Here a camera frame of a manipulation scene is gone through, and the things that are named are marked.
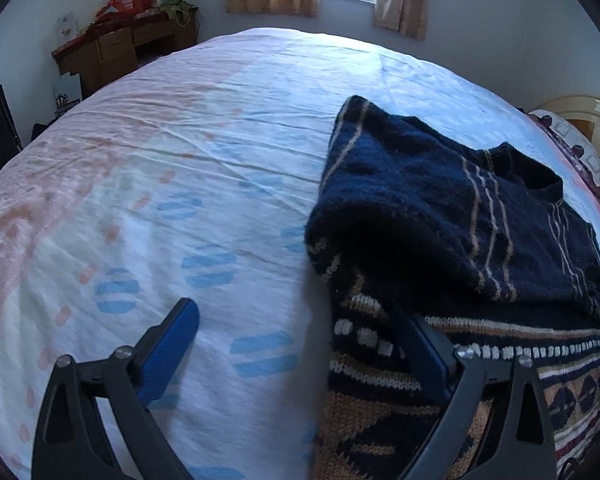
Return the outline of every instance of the blue pattern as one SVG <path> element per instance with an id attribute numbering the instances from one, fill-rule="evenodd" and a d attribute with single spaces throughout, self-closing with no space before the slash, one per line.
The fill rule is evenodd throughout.
<path id="1" fill-rule="evenodd" d="M 287 332 L 273 332 L 260 336 L 239 337 L 235 339 L 229 348 L 230 354 L 253 354 L 254 352 L 284 349 L 293 352 L 289 347 L 294 344 L 293 338 Z M 268 375 L 290 372 L 298 365 L 298 354 L 287 353 L 282 356 L 254 358 L 234 364 L 234 370 L 238 376 L 244 379 L 264 377 Z"/>
<path id="2" fill-rule="evenodd" d="M 227 285 L 237 272 L 238 259 L 235 253 L 220 246 L 207 245 L 196 248 L 197 254 L 182 259 L 181 268 L 193 272 L 184 277 L 193 288 Z"/>
<path id="3" fill-rule="evenodd" d="M 152 400 L 150 410 L 175 410 L 180 402 L 178 394 L 164 394 L 160 399 Z"/>
<path id="4" fill-rule="evenodd" d="M 314 445 L 314 440 L 315 440 L 315 436 L 318 433 L 318 429 L 315 427 L 315 425 L 312 425 L 309 430 L 304 434 L 304 437 L 302 438 L 301 443 L 304 446 L 312 446 Z M 307 453 L 305 453 L 302 458 L 304 459 L 304 461 L 309 465 L 312 466 L 314 464 L 315 461 L 315 455 L 314 455 L 314 451 L 313 449 Z"/>
<path id="5" fill-rule="evenodd" d="M 202 200 L 192 192 L 174 193 L 165 202 L 157 205 L 157 210 L 165 220 L 187 220 L 198 214 Z"/>
<path id="6" fill-rule="evenodd" d="M 196 480 L 241 480 L 245 476 L 229 467 L 190 467 L 189 474 Z"/>
<path id="7" fill-rule="evenodd" d="M 262 377 L 266 375 L 281 374 L 290 372 L 298 364 L 298 355 L 285 355 L 282 357 L 272 357 L 271 359 L 261 359 L 251 363 L 235 364 L 234 369 L 238 375 L 245 379 Z"/>
<path id="8" fill-rule="evenodd" d="M 210 151 L 224 158 L 230 158 L 236 161 L 241 161 L 244 158 L 244 144 L 235 142 L 214 142 L 211 144 Z"/>
<path id="9" fill-rule="evenodd" d="M 261 198 L 271 195 L 271 191 L 283 184 L 282 177 L 276 174 L 257 172 L 252 173 L 238 184 L 247 191 L 249 198 Z"/>
<path id="10" fill-rule="evenodd" d="M 250 352 L 257 352 L 258 350 L 269 350 L 279 346 L 292 345 L 293 343 L 294 340 L 286 332 L 274 332 L 273 334 L 256 337 L 241 337 L 231 343 L 229 353 L 248 354 Z"/>
<path id="11" fill-rule="evenodd" d="M 289 227 L 280 231 L 285 249 L 295 254 L 304 254 L 304 226 Z"/>
<path id="12" fill-rule="evenodd" d="M 98 310 L 105 314 L 126 314 L 133 310 L 137 304 L 136 295 L 140 292 L 138 280 L 123 267 L 109 269 L 106 276 L 112 278 L 95 287 Z"/>

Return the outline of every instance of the bed sheet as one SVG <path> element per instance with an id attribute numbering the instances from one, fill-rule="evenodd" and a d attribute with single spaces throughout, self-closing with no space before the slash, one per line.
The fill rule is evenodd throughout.
<path id="1" fill-rule="evenodd" d="M 198 480 L 302 479 L 330 309 L 304 253 L 334 117 L 359 94 L 459 142 L 507 140 L 590 192 L 531 120 L 434 64 L 254 29 L 159 59 L 71 110 L 0 172 L 0 455 L 30 477 L 54 360 L 134 344 L 180 297 L 201 325 L 152 412 Z M 122 465 L 136 475 L 111 416 Z"/>

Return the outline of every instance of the screw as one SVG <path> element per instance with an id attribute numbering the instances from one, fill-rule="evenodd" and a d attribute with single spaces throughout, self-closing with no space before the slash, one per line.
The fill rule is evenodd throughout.
<path id="1" fill-rule="evenodd" d="M 68 365 L 71 364 L 71 356 L 70 355 L 61 355 L 58 359 L 56 359 L 56 366 L 58 368 L 67 368 Z"/>
<path id="2" fill-rule="evenodd" d="M 474 349 L 469 346 L 459 346 L 456 348 L 456 355 L 461 359 L 473 359 L 475 357 Z"/>
<path id="3" fill-rule="evenodd" d="M 528 355 L 518 356 L 518 362 L 525 368 L 531 368 L 534 365 L 534 360 Z"/>
<path id="4" fill-rule="evenodd" d="M 131 357 L 131 354 L 133 352 L 134 352 L 134 349 L 131 348 L 131 346 L 124 345 L 124 346 L 120 346 L 120 347 L 116 348 L 116 351 L 114 352 L 114 355 L 118 359 L 127 359 L 127 358 Z"/>

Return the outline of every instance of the sweater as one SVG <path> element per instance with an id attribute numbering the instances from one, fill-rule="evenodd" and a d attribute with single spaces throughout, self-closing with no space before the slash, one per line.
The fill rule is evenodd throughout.
<path id="1" fill-rule="evenodd" d="M 532 357 L 558 471 L 586 454 L 600 431 L 600 293 L 584 271 L 600 252 L 553 171 L 354 96 L 336 118 L 305 243 L 333 325 L 316 480 L 397 478 L 440 416 L 395 343 L 396 307 L 480 358 Z M 492 402 L 448 478 L 469 469 Z"/>

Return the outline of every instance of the desk drawer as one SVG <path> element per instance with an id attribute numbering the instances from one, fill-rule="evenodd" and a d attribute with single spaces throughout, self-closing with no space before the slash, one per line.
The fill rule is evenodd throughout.
<path id="1" fill-rule="evenodd" d="M 134 29 L 134 45 L 142 45 L 150 41 L 159 40 L 173 34 L 173 23 L 167 22 L 147 23 Z"/>
<path id="2" fill-rule="evenodd" d="M 131 29 L 121 28 L 104 36 L 100 36 L 100 59 L 107 61 L 129 54 L 134 49 Z"/>
<path id="3" fill-rule="evenodd" d="M 133 49 L 123 56 L 101 61 L 102 84 L 107 85 L 114 82 L 127 74 L 131 74 L 136 68 L 138 68 L 138 60 L 136 59 L 136 51 Z"/>

